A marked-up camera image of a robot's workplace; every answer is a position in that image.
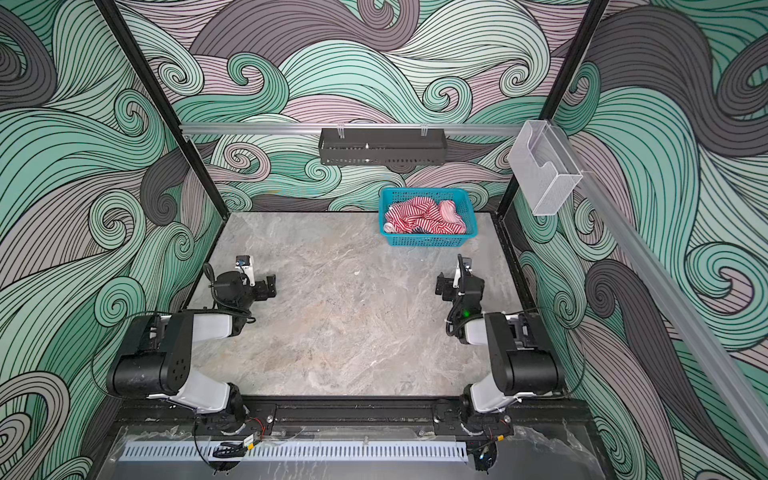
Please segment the red white striped tank top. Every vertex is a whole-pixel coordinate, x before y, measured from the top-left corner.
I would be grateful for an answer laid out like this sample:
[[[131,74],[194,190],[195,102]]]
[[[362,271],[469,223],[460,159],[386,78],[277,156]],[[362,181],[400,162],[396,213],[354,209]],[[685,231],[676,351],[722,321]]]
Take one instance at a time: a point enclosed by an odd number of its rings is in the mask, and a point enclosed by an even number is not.
[[[387,234],[463,235],[467,226],[454,201],[415,197],[388,207],[383,230]]]

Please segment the teal plastic basket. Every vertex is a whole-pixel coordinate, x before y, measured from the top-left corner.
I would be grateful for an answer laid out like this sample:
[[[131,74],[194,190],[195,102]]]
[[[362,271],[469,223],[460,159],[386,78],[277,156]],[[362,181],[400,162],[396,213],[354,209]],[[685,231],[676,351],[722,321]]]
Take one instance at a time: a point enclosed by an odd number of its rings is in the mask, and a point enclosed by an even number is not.
[[[378,220],[397,247],[460,247],[478,233],[469,194],[457,188],[385,188]]]

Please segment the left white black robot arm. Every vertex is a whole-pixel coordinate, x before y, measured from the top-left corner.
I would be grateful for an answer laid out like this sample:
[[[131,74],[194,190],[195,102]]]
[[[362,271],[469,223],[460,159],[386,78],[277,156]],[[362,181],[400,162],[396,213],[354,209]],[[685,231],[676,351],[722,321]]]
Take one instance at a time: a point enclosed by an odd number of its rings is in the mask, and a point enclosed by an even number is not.
[[[201,416],[227,414],[243,422],[247,410],[239,388],[198,371],[193,346],[240,335],[255,321],[251,306],[277,295],[277,277],[256,279],[246,257],[219,275],[206,264],[203,274],[213,306],[131,318],[109,367],[106,390],[115,397],[166,400]]]

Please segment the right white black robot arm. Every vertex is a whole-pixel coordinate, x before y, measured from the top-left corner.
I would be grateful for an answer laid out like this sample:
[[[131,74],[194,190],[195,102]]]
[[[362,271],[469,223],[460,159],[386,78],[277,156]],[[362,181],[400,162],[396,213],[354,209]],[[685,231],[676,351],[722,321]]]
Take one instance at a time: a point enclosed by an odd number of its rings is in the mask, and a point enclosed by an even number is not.
[[[435,285],[435,294],[451,304],[446,334],[488,350],[490,373],[463,394],[468,413],[497,413],[524,399],[561,392],[564,373],[548,336],[534,328],[538,315],[485,312],[484,288],[483,279],[466,272],[452,278],[439,274]]]

